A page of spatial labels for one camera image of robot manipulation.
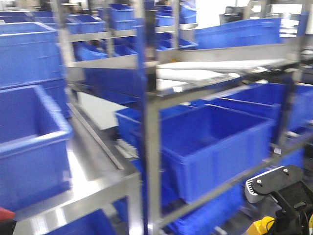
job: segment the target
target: black machine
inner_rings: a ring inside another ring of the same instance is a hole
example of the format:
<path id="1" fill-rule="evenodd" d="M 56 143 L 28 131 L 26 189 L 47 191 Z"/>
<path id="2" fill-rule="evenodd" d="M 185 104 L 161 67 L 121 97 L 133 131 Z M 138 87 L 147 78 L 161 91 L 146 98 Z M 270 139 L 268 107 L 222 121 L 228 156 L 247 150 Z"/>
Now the black machine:
<path id="1" fill-rule="evenodd" d="M 303 182 L 303 171 L 295 165 L 276 168 L 246 182 L 246 197 L 256 203 L 266 196 L 281 207 L 276 212 L 268 235 L 310 235 L 313 191 Z"/>
<path id="2" fill-rule="evenodd" d="M 227 6 L 225 13 L 220 15 L 220 24 L 242 20 L 244 9 L 244 7 Z"/>

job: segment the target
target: gray metal frame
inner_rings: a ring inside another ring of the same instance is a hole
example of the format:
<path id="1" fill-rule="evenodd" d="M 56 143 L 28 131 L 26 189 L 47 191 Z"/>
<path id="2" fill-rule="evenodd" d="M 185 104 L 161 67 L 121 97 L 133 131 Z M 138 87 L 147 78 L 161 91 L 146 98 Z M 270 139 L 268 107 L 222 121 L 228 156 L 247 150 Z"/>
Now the gray metal frame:
<path id="1" fill-rule="evenodd" d="M 179 28 L 180 30 L 188 30 L 197 26 L 197 24 L 190 25 L 179 25 L 179 0 L 174 0 L 173 2 L 173 12 L 176 16 L 175 25 L 173 26 L 165 26 L 165 27 L 157 27 L 156 32 L 173 32 L 175 40 L 175 48 L 178 48 L 178 38 L 179 38 Z M 139 18 L 143 17 L 143 4 L 141 0 L 134 0 L 133 2 L 136 16 Z M 56 11 L 60 10 L 58 4 L 55 4 Z M 63 48 L 67 48 L 71 46 L 70 43 L 73 41 L 85 40 L 103 37 L 111 38 L 117 36 L 112 33 L 111 36 L 107 32 L 89 34 L 89 35 L 68 35 L 65 33 L 65 36 L 62 38 L 62 34 L 60 37 L 60 42 L 62 45 L 65 45 Z M 197 51 L 179 51 L 179 50 L 171 50 L 158 52 L 159 59 L 161 62 L 169 62 L 169 58 L 177 58 L 180 61 L 223 61 L 223 60 L 233 60 L 236 58 L 237 60 L 244 59 L 272 59 L 272 58 L 286 58 L 287 61 L 284 62 L 284 65 L 295 64 L 299 62 L 300 52 L 303 45 L 303 40 L 305 38 L 296 38 L 295 41 L 290 41 L 290 43 L 286 43 L 284 45 L 259 45 L 259 46 L 250 46 L 250 47 L 234 47 L 234 48 L 222 48 L 222 49 L 208 49 L 208 50 L 197 50 Z M 64 53 L 65 57 L 71 58 L 70 54 L 72 53 L 71 47 L 67 49 Z M 135 68 L 138 65 L 135 63 L 126 63 L 126 61 L 130 61 L 126 59 L 126 57 L 120 58 L 108 58 L 103 60 L 96 61 L 85 61 L 85 62 L 74 62 L 74 60 L 70 60 L 67 63 L 68 68 L 79 69 L 83 67 L 92 67 L 92 68 L 116 68 L 117 66 L 121 68 L 121 66 L 126 68 Z M 245 71 L 246 73 L 258 72 L 257 69 L 254 71 Z M 229 89 L 232 87 L 239 86 L 239 80 L 233 82 L 230 85 L 223 87 L 223 89 Z M 171 214 L 163 217 L 161 215 L 160 210 L 160 141 L 159 141 L 159 116 L 158 111 L 165 107 L 170 107 L 181 102 L 193 100 L 196 98 L 200 98 L 209 94 L 214 94 L 217 92 L 215 89 L 211 89 L 209 86 L 196 87 L 193 89 L 185 90 L 181 93 L 176 94 L 162 94 L 156 91 L 149 91 L 146 94 L 147 103 L 144 108 L 144 130 L 145 130 L 145 152 L 146 152 L 146 170 L 148 175 L 148 233 L 149 235 L 158 235 L 159 230 L 175 220 L 176 218 L 190 212 L 194 208 L 202 205 L 203 203 L 209 201 L 210 199 L 216 197 L 223 191 L 227 190 L 229 187 L 234 185 L 235 183 L 241 181 L 244 177 L 247 177 L 257 170 L 266 167 L 272 162 L 277 161 L 282 157 L 281 154 L 274 154 L 274 158 L 265 159 L 264 163 L 261 165 L 248 169 L 236 177 L 229 179 L 229 181 L 225 182 L 223 185 L 218 187 L 217 189 L 209 192 L 204 195 L 201 199 L 197 200 L 195 203 L 190 205 L 185 205 L 182 208 L 172 212 Z M 290 149 L 284 150 L 285 153 L 290 152 Z M 130 213 L 130 217 L 133 218 L 134 221 L 138 221 L 138 215 L 135 213 Z"/>
<path id="2" fill-rule="evenodd" d="M 303 10 L 309 10 L 310 3 L 312 1 L 302 1 Z M 300 53 L 303 48 L 303 42 L 305 37 L 298 37 L 291 40 L 289 43 L 284 45 L 258 45 L 249 47 L 233 47 L 233 48 L 221 48 L 221 49 L 208 49 L 208 50 L 196 50 L 196 51 L 177 51 L 174 50 L 170 53 L 171 57 L 177 58 L 179 61 L 227 61 L 227 60 L 249 60 L 249 59 L 272 59 L 272 58 L 286 58 L 286 61 L 278 65 L 271 65 L 272 68 L 277 68 L 278 66 L 286 66 L 294 64 L 295 70 L 297 70 L 297 63 L 300 61 Z M 163 58 L 164 63 L 169 62 L 167 56 L 160 57 Z M 258 69 L 246 71 L 247 74 L 253 74 Z M 232 87 L 240 86 L 237 82 L 232 85 L 224 87 L 227 90 Z M 194 210 L 198 206 L 204 204 L 205 202 L 213 199 L 217 195 L 221 194 L 232 185 L 240 182 L 245 177 L 252 175 L 261 168 L 264 168 L 274 162 L 277 162 L 280 158 L 284 157 L 285 154 L 290 153 L 292 150 L 299 148 L 306 141 L 310 140 L 312 136 L 308 136 L 301 144 L 294 145 L 290 148 L 279 149 L 273 153 L 268 159 L 254 168 L 248 169 L 239 175 L 229 179 L 227 182 L 219 186 L 218 188 L 212 190 L 211 192 L 204 195 L 202 198 L 198 199 L 196 202 L 185 205 L 180 209 L 166 215 L 162 216 L 160 210 L 160 161 L 161 161 L 161 151 L 160 151 L 160 128 L 159 128 L 159 110 L 162 108 L 170 107 L 173 105 L 180 104 L 182 102 L 187 102 L 203 96 L 208 96 L 214 94 L 217 91 L 215 89 L 210 89 L 209 86 L 197 87 L 190 90 L 185 90 L 176 94 L 162 94 L 158 92 L 148 92 L 147 93 L 147 107 L 144 116 L 145 123 L 145 153 L 146 153 L 146 169 L 148 175 L 148 231 L 149 235 L 157 235 L 159 230 L 166 226 L 173 220 L 183 216 L 184 214 Z"/>

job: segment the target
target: black cable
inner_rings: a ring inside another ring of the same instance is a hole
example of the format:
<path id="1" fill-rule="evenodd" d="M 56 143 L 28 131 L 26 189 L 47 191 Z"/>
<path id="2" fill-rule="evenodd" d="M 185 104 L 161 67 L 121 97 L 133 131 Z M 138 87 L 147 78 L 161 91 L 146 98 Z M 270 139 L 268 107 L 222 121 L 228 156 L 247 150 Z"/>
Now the black cable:
<path id="1" fill-rule="evenodd" d="M 266 224 L 266 231 L 267 231 L 267 233 L 269 232 L 269 230 L 268 230 L 268 225 L 269 225 L 269 223 L 271 223 L 271 222 L 275 222 L 275 220 L 276 219 L 272 219 L 272 220 L 270 220 L 269 222 L 267 222 L 267 224 Z"/>

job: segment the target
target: stacked blue bins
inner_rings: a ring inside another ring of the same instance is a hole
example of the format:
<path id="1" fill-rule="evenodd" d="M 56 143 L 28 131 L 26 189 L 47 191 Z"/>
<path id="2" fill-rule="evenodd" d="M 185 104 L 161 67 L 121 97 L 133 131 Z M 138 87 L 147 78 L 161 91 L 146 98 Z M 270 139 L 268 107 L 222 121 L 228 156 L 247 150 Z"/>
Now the stacked blue bins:
<path id="1" fill-rule="evenodd" d="M 69 189 L 72 129 L 40 86 L 0 91 L 0 204 L 17 211 Z"/>
<path id="2" fill-rule="evenodd" d="M 196 29 L 196 41 L 199 49 L 281 43 L 280 20 L 242 20 Z"/>
<path id="3" fill-rule="evenodd" d="M 284 97 L 285 86 L 282 84 L 254 83 L 249 89 L 228 94 L 223 98 L 208 101 L 210 104 L 245 111 L 254 115 L 270 118 L 275 121 L 272 131 L 274 137 L 277 133 L 277 122 Z M 313 118 L 313 87 L 298 85 L 296 98 L 291 108 L 288 130 L 296 130 L 306 121 Z"/>
<path id="4" fill-rule="evenodd" d="M 179 13 L 179 23 L 180 24 L 192 24 L 197 22 L 197 11 L 187 5 L 181 6 L 181 11 Z"/>
<path id="5" fill-rule="evenodd" d="M 160 111 L 161 119 L 175 116 L 192 107 L 187 105 L 176 105 L 170 108 L 166 108 Z M 115 112 L 115 116 L 118 122 L 118 133 L 121 138 L 134 147 L 137 147 L 136 139 L 133 135 L 133 131 L 140 127 L 141 117 L 139 111 L 131 108 L 118 110 Z"/>
<path id="6" fill-rule="evenodd" d="M 125 4 L 111 3 L 109 8 L 111 27 L 126 30 L 135 27 L 134 9 Z"/>
<path id="7" fill-rule="evenodd" d="M 273 123 L 214 105 L 163 119 L 162 167 L 170 174 L 171 187 L 186 203 L 192 203 L 259 164 L 268 156 Z"/>
<path id="8" fill-rule="evenodd" d="M 116 235 L 102 210 L 97 210 L 46 235 Z"/>
<path id="9" fill-rule="evenodd" d="M 53 17 L 35 17 L 35 21 L 44 23 L 51 28 L 58 29 L 58 24 L 55 22 Z M 70 32 L 70 34 L 78 33 L 79 24 L 73 19 L 66 18 L 66 26 Z"/>
<path id="10" fill-rule="evenodd" d="M 10 23 L 0 25 L 0 35 L 0 54 L 5 55 L 0 57 L 0 90 L 45 84 L 58 90 L 51 95 L 63 115 L 70 117 L 57 32 L 38 22 Z"/>
<path id="11" fill-rule="evenodd" d="M 96 33 L 103 32 L 105 28 L 105 22 L 91 15 L 71 15 L 78 23 L 79 33 Z"/>

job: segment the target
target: metal shelving rack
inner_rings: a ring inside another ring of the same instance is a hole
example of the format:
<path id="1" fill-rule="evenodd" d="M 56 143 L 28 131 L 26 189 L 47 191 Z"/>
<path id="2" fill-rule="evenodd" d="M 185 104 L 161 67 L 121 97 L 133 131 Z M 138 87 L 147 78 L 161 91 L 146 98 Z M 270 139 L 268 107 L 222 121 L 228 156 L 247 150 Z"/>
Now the metal shelving rack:
<path id="1" fill-rule="evenodd" d="M 191 25 L 179 25 L 179 1 L 173 1 L 173 13 L 176 16 L 175 25 L 173 26 L 165 26 L 165 27 L 157 27 L 156 32 L 173 32 L 175 39 L 175 48 L 178 48 L 178 38 L 179 38 L 179 29 L 181 30 L 189 30 L 196 27 L 196 24 Z M 303 9 L 308 11 L 312 0 L 304 0 L 301 1 L 304 5 Z M 143 4 L 141 0 L 134 0 L 133 7 L 135 9 L 135 16 L 138 19 L 143 19 Z M 76 41 L 84 41 L 84 40 L 94 40 L 94 39 L 110 39 L 112 37 L 123 37 L 123 36 L 131 36 L 136 34 L 135 31 L 109 31 L 109 32 L 101 32 L 94 34 L 81 34 L 81 35 L 68 35 L 65 30 L 65 25 L 62 24 L 64 22 L 62 20 L 62 12 L 61 4 L 59 0 L 55 0 L 54 2 L 54 11 L 56 12 L 57 18 L 61 23 L 61 30 L 59 33 L 60 42 L 62 45 L 64 59 L 66 61 L 66 65 L 69 73 L 69 80 L 74 81 L 75 78 L 72 74 L 76 69 L 81 68 L 117 68 L 117 69 L 128 69 L 128 68 L 141 68 L 144 67 L 143 61 L 141 61 L 139 56 L 122 56 L 116 58 L 107 58 L 102 60 L 94 60 L 94 61 L 84 61 L 84 62 L 75 62 L 73 60 L 73 51 L 72 51 L 72 42 Z M 292 152 L 296 148 L 304 145 L 309 139 L 312 138 L 313 128 L 311 126 L 307 126 L 304 132 L 300 135 L 300 137 L 295 138 L 287 138 L 284 135 L 284 125 L 282 125 L 281 129 L 281 138 L 276 143 L 274 147 L 274 151 L 268 159 L 265 159 L 264 162 L 258 165 L 255 168 L 248 169 L 236 177 L 229 179 L 227 182 L 222 184 L 220 187 L 215 190 L 207 193 L 202 198 L 197 200 L 195 203 L 190 205 L 184 205 L 176 211 L 171 212 L 163 216 L 161 214 L 161 206 L 160 206 L 160 150 L 159 150 L 159 117 L 158 111 L 162 108 L 170 107 L 185 101 L 197 99 L 203 96 L 207 96 L 209 94 L 214 94 L 216 92 L 227 90 L 233 87 L 238 87 L 242 85 L 243 80 L 248 81 L 256 81 L 261 77 L 268 78 L 268 76 L 272 76 L 276 73 L 282 73 L 286 69 L 294 69 L 298 71 L 298 65 L 300 61 L 300 51 L 305 41 L 305 37 L 297 37 L 295 41 L 290 42 L 289 44 L 281 44 L 281 45 L 256 45 L 256 46 L 248 46 L 248 47 L 233 47 L 233 48 L 222 48 L 222 49 L 208 49 L 208 50 L 196 50 L 196 51 L 180 51 L 180 50 L 171 50 L 159 52 L 159 61 L 161 63 L 169 62 L 170 58 L 177 58 L 180 61 L 223 61 L 223 60 L 231 60 L 236 58 L 236 60 L 247 60 L 247 59 L 255 59 L 256 55 L 259 59 L 272 59 L 272 58 L 287 58 L 286 61 L 280 62 L 278 64 L 272 64 L 269 67 L 264 68 L 253 68 L 251 70 L 241 71 L 238 74 L 239 78 L 234 78 L 231 76 L 225 76 L 223 81 L 219 81 L 218 83 L 208 83 L 202 86 L 191 86 L 192 88 L 183 88 L 182 92 L 174 93 L 173 90 L 167 90 L 165 92 L 159 92 L 156 90 L 156 74 L 155 74 L 155 65 L 156 63 L 149 63 L 149 79 L 148 79 L 148 87 L 151 89 L 147 90 L 145 95 L 142 97 L 143 107 L 141 108 L 142 116 L 144 117 L 143 123 L 143 134 L 145 137 L 145 157 L 146 157 L 146 170 L 147 170 L 147 180 L 148 180 L 148 233 L 149 235 L 158 235 L 159 230 L 172 222 L 176 218 L 190 212 L 191 210 L 197 208 L 203 203 L 209 201 L 210 199 L 216 197 L 223 191 L 230 188 L 235 183 L 241 181 L 245 177 L 257 172 L 259 169 L 264 168 L 271 163 L 277 161 L 282 158 L 284 155 Z M 293 78 L 296 80 L 298 73 L 295 72 L 293 74 Z M 288 118 L 288 109 L 286 109 L 286 114 L 284 115 L 285 119 Z M 124 185 L 127 188 L 134 188 L 134 183 L 127 182 Z M 138 206 L 139 203 L 137 201 L 134 202 L 135 205 L 131 205 L 131 207 Z M 140 230 L 141 222 L 138 222 L 141 219 L 139 214 L 130 213 L 129 217 L 132 218 L 130 220 L 130 234 L 142 234 L 142 230 Z"/>
<path id="2" fill-rule="evenodd" d="M 278 3 L 294 3 L 294 1 L 276 1 Z M 309 12 L 312 1 L 297 1 L 303 4 L 303 12 Z M 262 78 L 268 79 L 277 73 L 284 73 L 286 69 L 291 69 L 296 72 L 293 73 L 291 86 L 294 81 L 299 81 L 299 62 L 300 52 L 305 42 L 305 36 L 297 37 L 292 43 L 293 46 L 286 45 L 258 45 L 241 48 L 222 48 L 212 50 L 196 50 L 196 51 L 174 51 L 172 55 L 179 61 L 222 61 L 222 60 L 245 60 L 245 59 L 269 59 L 269 58 L 288 58 L 279 64 L 272 64 L 264 68 L 253 68 L 251 70 L 242 71 L 240 78 L 228 77 L 223 81 L 211 83 L 201 87 L 183 90 L 179 93 L 173 91 L 168 93 L 160 93 L 156 88 L 147 92 L 146 110 L 144 116 L 144 134 L 145 134 L 145 157 L 146 157 L 146 170 L 148 180 L 148 230 L 149 235 L 157 235 L 159 230 L 172 222 L 178 217 L 194 210 L 205 202 L 213 199 L 220 193 L 224 192 L 232 185 L 242 181 L 244 178 L 252 175 L 258 170 L 277 162 L 279 159 L 291 153 L 293 150 L 303 146 L 308 140 L 313 138 L 312 127 L 307 126 L 306 130 L 301 135 L 295 138 L 289 138 L 285 135 L 286 123 L 289 116 L 290 100 L 293 96 L 290 93 L 287 96 L 287 102 L 284 107 L 284 115 L 280 127 L 280 136 L 273 146 L 273 152 L 269 158 L 264 162 L 252 169 L 238 174 L 237 176 L 229 179 L 224 184 L 204 195 L 192 204 L 185 204 L 181 208 L 167 214 L 161 214 L 160 206 L 160 128 L 159 128 L 159 110 L 171 107 L 183 102 L 208 96 L 222 90 L 227 90 L 233 87 L 242 85 L 243 80 L 250 82 L 260 80 Z"/>

